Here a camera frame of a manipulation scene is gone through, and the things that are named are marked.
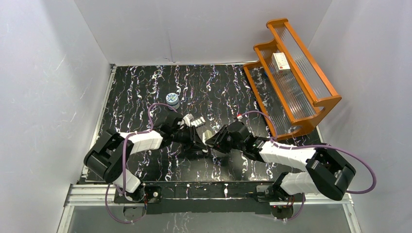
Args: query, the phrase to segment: floor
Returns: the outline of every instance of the floor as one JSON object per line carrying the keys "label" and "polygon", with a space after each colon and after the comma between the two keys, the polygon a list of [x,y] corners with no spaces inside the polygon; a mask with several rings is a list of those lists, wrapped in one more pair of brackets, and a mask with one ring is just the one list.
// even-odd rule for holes
{"label": "floor", "polygon": [[[261,80],[256,85],[270,109],[275,93],[269,81]],[[205,130],[217,132],[224,124],[233,122],[239,113],[258,110],[241,65],[117,67],[99,134],[109,128],[118,132],[148,129],[148,107],[156,102],[165,103],[170,92],[180,97],[178,112],[205,118],[206,125],[197,129],[200,135]],[[168,111],[156,107],[154,120]],[[243,122],[255,135],[269,135],[261,116],[250,115]],[[283,141],[294,145],[319,142],[316,131]],[[176,143],[162,150],[131,155],[127,165],[144,181],[273,181],[281,172],[292,170],[279,164],[251,161],[239,151],[225,156],[215,151],[208,155],[187,154]],[[89,171],[86,181],[101,179]]]}

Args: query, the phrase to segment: gray wall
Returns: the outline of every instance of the gray wall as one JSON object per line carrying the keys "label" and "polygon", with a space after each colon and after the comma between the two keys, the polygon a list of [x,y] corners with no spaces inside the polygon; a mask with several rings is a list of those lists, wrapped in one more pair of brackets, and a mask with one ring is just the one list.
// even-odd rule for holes
{"label": "gray wall", "polygon": [[75,0],[110,63],[207,64],[257,60],[287,17],[309,44],[331,0]]}
{"label": "gray wall", "polygon": [[1,231],[55,232],[109,63],[72,0],[1,1],[0,51]]}
{"label": "gray wall", "polygon": [[[365,233],[411,232],[412,2],[334,0],[310,51],[342,101],[320,125],[326,142],[376,171],[376,189],[354,195]],[[371,182],[366,169],[351,189]]]}

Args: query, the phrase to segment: marble tabletop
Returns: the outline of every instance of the marble tabletop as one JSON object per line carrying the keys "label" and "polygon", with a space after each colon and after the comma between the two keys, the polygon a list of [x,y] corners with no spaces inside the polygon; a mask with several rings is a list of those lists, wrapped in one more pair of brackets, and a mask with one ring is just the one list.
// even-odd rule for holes
{"label": "marble tabletop", "polygon": [[[261,85],[258,86],[260,90],[271,88],[266,80],[258,85]],[[179,95],[179,113],[204,117],[206,124],[197,128],[199,135],[205,130],[217,132],[224,124],[233,122],[239,113],[258,110],[240,65],[117,67],[99,135],[106,129],[118,132],[148,129],[148,107],[153,103],[165,103],[170,92]],[[273,94],[271,89],[262,93],[263,101],[272,103]],[[153,119],[163,117],[169,111],[156,106],[152,112]],[[269,135],[261,116],[250,115],[242,121],[254,135]],[[310,145],[318,144],[320,140],[318,133],[313,131],[282,142]],[[144,181],[273,181],[281,172],[292,171],[288,166],[251,161],[240,151],[228,155],[216,151],[210,154],[187,153],[177,143],[161,150],[132,154],[127,166]],[[101,179],[89,171],[86,181],[98,182]]]}

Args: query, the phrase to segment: metal frame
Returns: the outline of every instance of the metal frame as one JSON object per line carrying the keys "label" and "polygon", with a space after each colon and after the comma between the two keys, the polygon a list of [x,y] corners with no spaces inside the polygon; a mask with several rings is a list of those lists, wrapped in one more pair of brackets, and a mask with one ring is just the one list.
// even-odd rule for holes
{"label": "metal frame", "polygon": [[[95,141],[97,140],[99,129],[102,123],[103,114],[105,111],[105,106],[109,98],[114,76],[116,74],[116,68],[117,68],[116,65],[112,66],[106,93],[104,95],[102,110],[99,113],[99,117],[96,122],[96,128],[94,130],[90,148],[94,145]],[[316,130],[319,134],[319,138],[321,142],[323,142],[323,138],[319,131],[319,127],[316,127]],[[88,172],[88,168],[84,166],[82,177],[86,177],[87,172]],[[58,233],[68,232],[75,206],[105,206],[104,199],[105,199],[106,189],[107,189],[106,184],[73,184],[71,185],[69,188],[68,196],[66,198],[65,207],[63,210],[63,214],[62,214],[57,232]],[[144,204],[142,203],[116,204],[113,202],[114,197],[115,197],[115,192],[116,192],[116,189],[114,187],[109,188],[108,196],[107,196],[107,201],[108,201],[109,206],[127,206],[127,207],[129,206],[143,207],[144,206]],[[284,204],[284,203],[283,202],[270,202],[270,205],[272,206],[280,205],[280,204]],[[322,205],[322,204],[342,205],[351,232],[361,233],[361,228],[359,226],[359,223],[358,223],[358,220],[356,218],[355,211],[353,208],[354,203],[353,203],[353,200],[350,194],[345,194],[341,201],[331,200],[321,194],[320,195],[307,194],[305,205],[312,205],[312,204],[314,205]]]}

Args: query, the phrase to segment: wall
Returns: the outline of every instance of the wall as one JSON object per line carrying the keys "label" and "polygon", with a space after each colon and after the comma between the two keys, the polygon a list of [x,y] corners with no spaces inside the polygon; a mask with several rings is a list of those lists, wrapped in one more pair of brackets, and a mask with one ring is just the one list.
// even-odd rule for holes
{"label": "wall", "polygon": [[75,0],[110,63],[209,64],[257,60],[287,17],[309,44],[331,0]]}
{"label": "wall", "polygon": [[109,63],[72,0],[0,5],[2,232],[55,232],[82,170]]}
{"label": "wall", "polygon": [[[412,2],[334,0],[310,51],[342,101],[323,120],[326,142],[364,158],[376,189],[353,197],[364,233],[411,232]],[[370,175],[359,163],[351,189]]]}

